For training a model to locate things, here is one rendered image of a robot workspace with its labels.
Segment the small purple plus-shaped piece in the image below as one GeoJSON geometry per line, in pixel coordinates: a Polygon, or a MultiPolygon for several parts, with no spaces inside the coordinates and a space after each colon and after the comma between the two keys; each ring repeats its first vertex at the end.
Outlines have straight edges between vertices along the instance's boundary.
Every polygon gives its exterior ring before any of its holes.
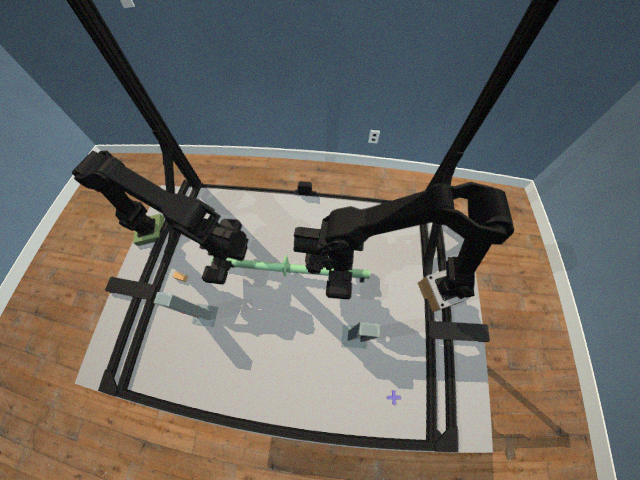
{"type": "Polygon", "coordinates": [[[401,399],[401,397],[395,396],[395,390],[392,390],[392,396],[387,396],[387,399],[392,399],[392,404],[396,405],[395,399],[401,399]]]}

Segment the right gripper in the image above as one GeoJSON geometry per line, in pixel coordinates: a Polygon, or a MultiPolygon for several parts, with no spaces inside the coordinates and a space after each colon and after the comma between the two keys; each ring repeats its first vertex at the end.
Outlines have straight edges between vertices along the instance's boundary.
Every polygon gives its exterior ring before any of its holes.
{"type": "MultiPolygon", "coordinates": [[[[242,228],[242,224],[237,219],[222,219],[220,222],[220,225],[224,225],[240,231],[242,228]]],[[[202,280],[205,281],[206,283],[221,284],[221,285],[225,284],[227,275],[228,275],[228,270],[230,270],[230,267],[235,268],[233,264],[231,265],[232,261],[221,259],[219,257],[217,250],[211,247],[204,248],[200,245],[199,248],[206,249],[207,251],[209,251],[207,253],[209,256],[214,256],[211,266],[207,266],[207,265],[205,266],[205,269],[202,275],[202,280]]]]}

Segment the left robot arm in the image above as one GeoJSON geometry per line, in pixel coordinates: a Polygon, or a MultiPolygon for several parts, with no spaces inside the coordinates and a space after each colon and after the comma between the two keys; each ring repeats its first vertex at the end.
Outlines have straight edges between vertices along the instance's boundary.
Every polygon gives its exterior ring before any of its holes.
{"type": "Polygon", "coordinates": [[[435,281],[442,299],[475,296],[475,271],[491,245],[472,243],[503,244],[514,233],[506,193],[498,188],[474,182],[457,186],[438,183],[373,207],[335,209],[322,220],[321,229],[296,227],[293,250],[306,253],[306,269],[319,274],[323,268],[332,270],[329,254],[344,262],[354,250],[363,251],[371,236],[432,222],[446,225],[464,238],[458,257],[446,261],[446,276],[435,281]],[[468,199],[468,216],[455,210],[457,198],[468,199]]]}

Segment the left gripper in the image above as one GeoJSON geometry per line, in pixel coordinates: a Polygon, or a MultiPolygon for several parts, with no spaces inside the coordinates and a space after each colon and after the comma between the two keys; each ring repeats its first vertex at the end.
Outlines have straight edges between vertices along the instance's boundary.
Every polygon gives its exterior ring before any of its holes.
{"type": "Polygon", "coordinates": [[[328,298],[347,300],[351,298],[352,272],[349,270],[352,270],[353,264],[350,263],[353,263],[353,257],[354,254],[349,260],[339,262],[334,260],[329,254],[328,262],[330,262],[331,268],[334,269],[334,271],[329,270],[326,286],[326,296],[328,298]]]}

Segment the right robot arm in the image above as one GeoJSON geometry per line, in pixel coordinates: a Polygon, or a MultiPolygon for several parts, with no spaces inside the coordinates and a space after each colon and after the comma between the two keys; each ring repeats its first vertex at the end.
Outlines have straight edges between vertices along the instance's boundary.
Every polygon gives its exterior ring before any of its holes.
{"type": "Polygon", "coordinates": [[[218,220],[221,216],[214,208],[199,199],[167,192],[127,168],[108,151],[91,151],[72,174],[84,187],[101,192],[116,208],[115,216],[119,219],[119,224],[131,231],[135,230],[137,237],[150,235],[155,228],[155,218],[146,215],[147,209],[141,203],[143,202],[162,213],[167,223],[178,233],[200,243],[204,248],[211,246],[217,249],[221,259],[243,261],[245,258],[247,235],[220,225],[218,220]],[[125,192],[141,202],[131,200],[125,192]],[[204,218],[206,213],[210,215],[208,219],[204,218]]]}

